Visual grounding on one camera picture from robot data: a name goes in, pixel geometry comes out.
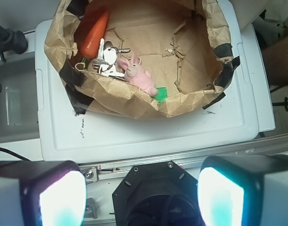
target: cable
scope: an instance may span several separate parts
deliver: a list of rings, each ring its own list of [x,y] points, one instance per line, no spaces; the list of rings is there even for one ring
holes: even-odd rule
[[[6,148],[3,148],[3,147],[0,147],[0,152],[5,152],[7,154],[10,154],[10,155],[12,155],[12,156],[14,156],[16,158],[19,158],[19,159],[23,160],[23,161],[30,161],[29,159],[27,159],[27,158],[15,153],[15,152],[12,152],[12,151],[10,151],[10,150],[8,150]]]

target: bunny ear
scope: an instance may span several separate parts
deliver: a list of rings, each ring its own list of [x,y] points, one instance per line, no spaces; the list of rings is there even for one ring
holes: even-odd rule
[[[138,63],[139,63],[138,55],[136,55],[136,53],[133,53],[131,57],[131,64],[138,64]]]
[[[129,61],[126,59],[122,59],[122,58],[117,58],[116,60],[117,64],[123,68],[125,71],[127,70],[128,66],[130,65]]]

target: black tape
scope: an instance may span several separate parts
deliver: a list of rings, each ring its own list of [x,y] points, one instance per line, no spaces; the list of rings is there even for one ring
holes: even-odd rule
[[[75,85],[81,87],[86,80],[86,76],[82,72],[78,72],[71,67],[68,59],[66,59],[59,75],[67,84],[71,84],[70,88],[72,90],[74,90]]]
[[[225,97],[225,93],[221,93],[215,100],[213,100],[211,103],[209,103],[208,105],[204,106],[203,109],[207,109],[208,107],[212,106],[213,104],[217,103],[218,101],[220,101],[222,98]]]
[[[85,14],[85,9],[88,5],[88,0],[72,0],[67,7],[67,11],[77,17],[82,17]]]
[[[240,58],[236,57],[231,62],[223,64],[223,71],[214,81],[214,85],[227,88],[232,80],[234,70],[240,65]]]
[[[213,53],[218,58],[230,57],[230,56],[232,57],[233,56],[232,45],[230,43],[219,45],[213,50]]]
[[[76,89],[71,89],[71,85],[66,85],[65,90],[67,92],[70,103],[72,104],[76,114],[85,114],[88,106],[94,101],[94,98],[89,97],[83,93],[80,93]]]

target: brown paper bag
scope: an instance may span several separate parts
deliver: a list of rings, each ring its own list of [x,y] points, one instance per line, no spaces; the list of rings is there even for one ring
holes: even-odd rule
[[[76,113],[86,110],[134,119],[174,117],[204,107],[230,84],[239,65],[230,31],[216,0],[91,1],[80,12],[75,0],[61,0],[45,53],[59,72]],[[104,39],[131,48],[120,57],[141,58],[156,87],[166,87],[162,103],[140,88],[76,67],[78,47],[104,9],[109,11]]]

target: keys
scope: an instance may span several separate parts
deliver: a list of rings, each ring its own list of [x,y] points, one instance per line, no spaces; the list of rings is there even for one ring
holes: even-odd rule
[[[117,48],[117,47],[113,47],[117,53],[129,53],[131,51],[130,48]]]
[[[110,41],[104,42],[102,38],[100,41],[100,47],[98,51],[98,58],[91,61],[92,67],[98,70],[98,73],[106,77],[120,77],[121,80],[124,78],[124,74],[117,72],[115,62],[118,53],[128,53],[130,48],[117,48],[112,45]]]

